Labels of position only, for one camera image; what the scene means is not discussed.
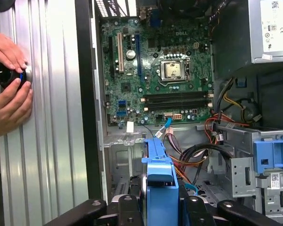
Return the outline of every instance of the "black knob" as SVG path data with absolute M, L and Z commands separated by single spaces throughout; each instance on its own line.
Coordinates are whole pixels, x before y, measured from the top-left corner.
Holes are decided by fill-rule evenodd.
M 15 70 L 10 70 L 2 63 L 0 63 L 0 85 L 5 89 L 9 84 L 15 80 L 16 78 L 21 79 L 21 83 L 19 89 L 23 86 L 26 81 L 31 81 L 28 79 L 29 75 L 27 71 L 23 71 L 22 73 L 18 73 Z

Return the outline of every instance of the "blue drive cage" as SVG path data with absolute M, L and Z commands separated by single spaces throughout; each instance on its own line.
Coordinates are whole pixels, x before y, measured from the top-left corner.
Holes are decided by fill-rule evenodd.
M 147 139 L 147 225 L 177 226 L 179 187 L 174 164 L 160 139 Z

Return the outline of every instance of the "green motherboard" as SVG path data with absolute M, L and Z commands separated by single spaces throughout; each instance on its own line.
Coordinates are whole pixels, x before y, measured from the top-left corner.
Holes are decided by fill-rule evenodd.
M 105 104 L 109 126 L 205 121 L 212 107 L 206 18 L 176 23 L 139 19 L 102 24 Z

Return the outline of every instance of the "blue pcie slot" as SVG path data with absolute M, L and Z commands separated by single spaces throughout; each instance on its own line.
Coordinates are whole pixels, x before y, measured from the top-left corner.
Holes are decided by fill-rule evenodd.
M 136 58 L 137 58 L 137 74 L 142 81 L 144 78 L 142 77 L 142 62 L 141 62 L 141 44 L 140 44 L 140 35 L 135 35 L 135 43 L 136 43 Z
M 126 111 L 117 112 L 117 116 L 119 116 L 119 117 L 126 116 L 126 115 L 127 115 Z

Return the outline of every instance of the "side panel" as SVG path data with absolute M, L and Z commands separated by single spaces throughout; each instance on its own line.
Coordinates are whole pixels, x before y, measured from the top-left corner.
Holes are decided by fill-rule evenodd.
M 30 120 L 0 138 L 5 225 L 43 225 L 88 199 L 75 1 L 17 0 L 0 32 L 22 48 L 34 90 Z

